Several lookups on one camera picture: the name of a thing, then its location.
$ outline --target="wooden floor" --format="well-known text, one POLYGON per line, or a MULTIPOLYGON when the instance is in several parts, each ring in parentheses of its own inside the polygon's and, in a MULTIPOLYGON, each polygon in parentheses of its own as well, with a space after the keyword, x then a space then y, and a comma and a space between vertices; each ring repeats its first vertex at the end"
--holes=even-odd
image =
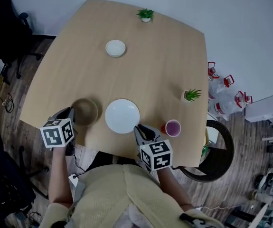
MULTIPOLYGON (((38 42, 36 52, 45 53, 53 40, 44 39, 38 42)), ((35 171, 43 166, 51 166, 52 152, 46 149, 41 139, 40 131, 19 120, 28 88, 39 66, 40 61, 28 56, 21 67, 21 79, 15 77, 14 63, 9 70, 10 93, 13 96, 15 109, 12 113, 4 113, 0 124, 0 133, 4 141, 5 149, 18 162, 18 149, 25 147, 25 165, 28 171, 35 171)), ((268 165, 273 163, 273 153, 266 153, 266 143, 261 142, 262 137, 272 135, 272 129, 267 122, 249 123, 244 120, 242 113, 230 117, 228 122, 222 121, 229 129, 234 139, 235 156, 229 171, 219 180, 211 183, 192 181, 180 171, 174 171, 176 178, 192 198, 195 207, 206 206, 208 208, 232 207, 242 205, 242 210, 256 214, 260 204, 256 201, 248 201, 246 196, 253 190, 254 178, 259 173, 266 172, 268 165)), ((79 164, 87 168, 96 155, 95 151, 77 146, 76 156, 79 164)), ((67 157, 69 173, 79 171, 76 169, 72 157, 67 157)), ((43 173, 33 178, 33 183, 43 192, 47 192, 49 174, 43 173)), ((42 216, 48 206, 48 201, 37 195, 33 210, 42 216)), ((232 209, 202 209, 206 214, 224 222, 232 209)), ((13 215, 7 218, 7 222, 15 227, 27 227, 21 224, 13 215)), ((235 224, 239 228, 247 227, 247 222, 238 221, 235 224)))

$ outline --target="white saucer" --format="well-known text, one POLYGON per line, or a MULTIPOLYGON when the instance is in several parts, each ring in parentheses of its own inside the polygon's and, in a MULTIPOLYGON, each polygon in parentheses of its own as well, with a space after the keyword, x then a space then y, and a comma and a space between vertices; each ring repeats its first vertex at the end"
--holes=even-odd
POLYGON ((126 46, 120 40, 111 40, 106 44, 106 51, 112 57, 120 57, 125 50, 126 46))
POLYGON ((129 133, 140 122, 140 111, 132 101, 119 99, 108 105, 104 118, 112 131, 129 133))

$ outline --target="potted succulent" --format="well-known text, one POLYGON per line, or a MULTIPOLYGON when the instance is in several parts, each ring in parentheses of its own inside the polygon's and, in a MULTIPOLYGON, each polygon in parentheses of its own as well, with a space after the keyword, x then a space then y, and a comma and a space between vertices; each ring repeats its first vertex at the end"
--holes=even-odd
POLYGON ((183 102, 189 103, 195 101, 195 99, 198 99, 200 97, 201 93, 200 90, 184 90, 180 99, 183 102))
POLYGON ((153 20, 153 13, 154 11, 148 10, 148 9, 142 9, 138 10, 138 16, 141 18, 143 22, 149 22, 150 20, 153 20))

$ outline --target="black chair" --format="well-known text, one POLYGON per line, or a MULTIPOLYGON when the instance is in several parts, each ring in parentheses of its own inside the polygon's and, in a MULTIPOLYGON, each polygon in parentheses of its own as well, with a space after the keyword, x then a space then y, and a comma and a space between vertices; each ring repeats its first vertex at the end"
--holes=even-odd
POLYGON ((4 219, 11 213, 15 213, 20 220, 27 218, 27 213, 32 209, 32 203, 36 198, 33 190, 48 199, 31 181, 30 178, 48 171, 43 168, 31 174, 26 174, 23 161, 23 147, 19 149, 20 167, 3 151, 3 142, 0 136, 0 227, 6 227, 4 219))
POLYGON ((180 169, 189 178, 200 182, 211 182, 221 178, 229 169, 233 156, 234 156, 234 144, 232 136, 229 130, 220 122, 207 120, 207 127, 213 127, 219 131, 222 135, 226 149, 217 149, 209 147, 209 153, 203 162, 197 167, 199 171, 205 175, 195 175, 183 166, 179 166, 175 169, 180 169))
POLYGON ((5 68, 9 68, 17 58, 17 78, 21 77, 19 68, 25 54, 36 56, 36 60, 42 57, 42 54, 29 52, 33 32, 29 28, 27 17, 27 13, 21 13, 17 18, 11 0, 0 0, 0 59, 5 63, 5 68))

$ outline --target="desk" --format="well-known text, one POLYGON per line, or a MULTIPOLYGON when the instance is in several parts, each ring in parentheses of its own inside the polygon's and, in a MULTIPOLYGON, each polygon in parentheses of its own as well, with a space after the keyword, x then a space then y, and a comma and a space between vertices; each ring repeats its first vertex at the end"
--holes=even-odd
POLYGON ((117 134, 105 123, 109 103, 133 101, 142 124, 158 129, 170 119, 182 126, 171 138, 173 165, 199 165, 208 102, 207 54, 204 34, 158 13, 144 23, 140 8, 104 0, 87 0, 56 37, 28 90, 20 119, 36 128, 49 116, 89 97, 101 116, 89 129, 76 127, 78 144, 118 156, 136 158, 133 132, 117 134), (122 57, 107 55, 105 45, 126 44, 122 57), (184 89, 199 89, 191 104, 180 101, 184 89))
POLYGON ((237 217, 237 218, 240 218, 240 219, 250 222, 250 225, 248 228, 256 228, 258 226, 258 224, 260 223, 261 219, 263 218, 267 208, 268 208, 268 204, 265 204, 261 208, 259 213, 255 216, 255 215, 251 215, 251 214, 242 212, 241 207, 237 207, 231 212, 231 214, 229 215, 229 217, 225 221, 224 226, 229 227, 229 228, 236 228, 235 226, 231 225, 231 223, 235 220, 235 217, 237 217))

